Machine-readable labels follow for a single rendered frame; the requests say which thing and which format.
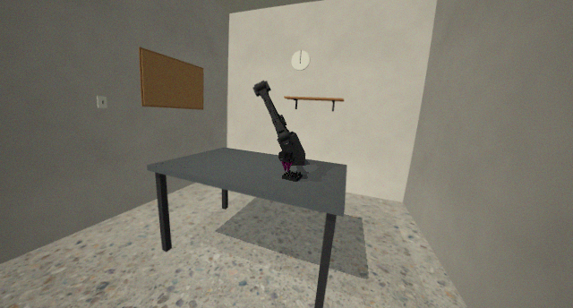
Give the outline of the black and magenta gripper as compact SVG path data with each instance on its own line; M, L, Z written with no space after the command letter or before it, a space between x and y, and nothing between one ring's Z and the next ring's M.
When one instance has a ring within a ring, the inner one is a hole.
M288 161L288 160L289 160L289 161ZM296 160L296 158L292 157L291 159L288 159L288 158L287 158L286 161L284 161L284 162L281 161L281 163L282 163L282 165L283 165L285 171L287 171L287 172L289 171L289 168L291 167L291 165L293 164L293 162L294 162L295 160ZM284 165L284 163L285 163L285 165ZM289 164L290 164L290 166L289 166Z

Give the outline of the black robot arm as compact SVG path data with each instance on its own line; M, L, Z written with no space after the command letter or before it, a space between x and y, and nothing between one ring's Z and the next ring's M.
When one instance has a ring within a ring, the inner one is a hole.
M265 88L267 88L267 89L265 89ZM254 90L257 97L259 97L259 96L262 97L262 99L263 99L263 101L264 101L264 103L265 103L265 105L269 111L269 114L272 118L271 121L276 128L277 134L281 133L281 134L278 134L278 139L279 139L280 143L281 142L282 142L281 144L285 143L284 144L285 145L284 150L282 150L278 153L279 160L284 162L284 161L286 161L287 158L291 159L293 156L294 147L293 147L293 143L290 140L292 139L291 136L292 136L293 132L288 131L288 129L286 128L287 123L286 123L284 117L282 115L278 115L276 108L274 107L273 103L271 102L271 98L268 97L269 91L271 90L268 82L267 81L261 81L261 82L255 84L253 87L253 90ZM281 131L281 130L283 130L283 131ZM286 154L284 154L284 153L286 153Z

